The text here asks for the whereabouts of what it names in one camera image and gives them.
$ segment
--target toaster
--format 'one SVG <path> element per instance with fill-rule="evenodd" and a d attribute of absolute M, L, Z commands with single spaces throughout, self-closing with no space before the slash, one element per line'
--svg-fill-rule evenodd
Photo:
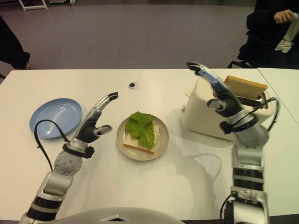
<path fill-rule="evenodd" d="M 236 140 L 234 133 L 224 134 L 220 128 L 220 123 L 225 121 L 225 118 L 207 107 L 207 101 L 215 98 L 215 96 L 211 85 L 206 80 L 199 78 L 194 89 L 188 90 L 186 95 L 189 100 L 182 108 L 182 122 L 186 128 L 217 138 Z M 254 107 L 264 104 L 270 98 L 267 91 L 256 99 L 237 97 L 247 111 L 252 111 Z M 273 114 L 273 106 L 272 104 L 265 104 L 262 109 L 255 111 L 254 114 L 258 117 L 258 123 L 261 124 Z"/>

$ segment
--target blue plate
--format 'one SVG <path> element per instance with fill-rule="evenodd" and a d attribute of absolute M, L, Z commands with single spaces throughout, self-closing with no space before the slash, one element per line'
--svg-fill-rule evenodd
<path fill-rule="evenodd" d="M 79 103 L 73 99 L 51 100 L 33 113 L 29 123 L 30 130 L 34 133 L 37 122 L 44 119 L 54 121 L 67 134 L 80 124 L 82 109 Z M 42 138 L 57 138 L 60 133 L 53 123 L 44 121 L 38 125 L 37 135 Z"/>

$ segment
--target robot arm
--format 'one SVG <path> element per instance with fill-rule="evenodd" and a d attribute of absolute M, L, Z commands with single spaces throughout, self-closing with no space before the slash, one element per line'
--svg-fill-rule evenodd
<path fill-rule="evenodd" d="M 46 175 L 28 212 L 21 218 L 21 224 L 50 223 L 55 220 L 74 175 L 82 167 L 82 158 L 91 158 L 94 152 L 88 143 L 111 130 L 109 125 L 99 128 L 95 125 L 102 110 L 117 97 L 118 93 L 114 92 L 100 100 L 87 114 L 72 140 L 63 145 L 63 151 L 55 160 L 54 170 Z"/>
<path fill-rule="evenodd" d="M 227 122 L 220 124 L 224 133 L 235 132 L 237 136 L 232 159 L 234 185 L 230 195 L 234 200 L 226 202 L 225 223 L 268 224 L 262 151 L 269 138 L 268 131 L 258 124 L 255 115 L 242 108 L 238 98 L 211 70 L 198 63 L 187 65 L 211 84 L 216 99 L 209 100 L 207 106 L 227 118 Z"/>

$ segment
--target hand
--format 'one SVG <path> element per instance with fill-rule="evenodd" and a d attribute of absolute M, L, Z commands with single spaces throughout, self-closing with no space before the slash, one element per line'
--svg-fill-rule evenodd
<path fill-rule="evenodd" d="M 291 20 L 296 20 L 297 16 L 290 10 L 287 9 L 285 11 L 277 12 L 274 15 L 274 20 L 279 23 L 290 22 Z"/>

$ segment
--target lettuce leaf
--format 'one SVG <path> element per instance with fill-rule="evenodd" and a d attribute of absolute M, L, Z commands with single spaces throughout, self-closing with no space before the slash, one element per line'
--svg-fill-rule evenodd
<path fill-rule="evenodd" d="M 148 148 L 155 146 L 153 116 L 150 114 L 140 112 L 133 113 L 126 124 L 126 130 L 144 146 Z"/>

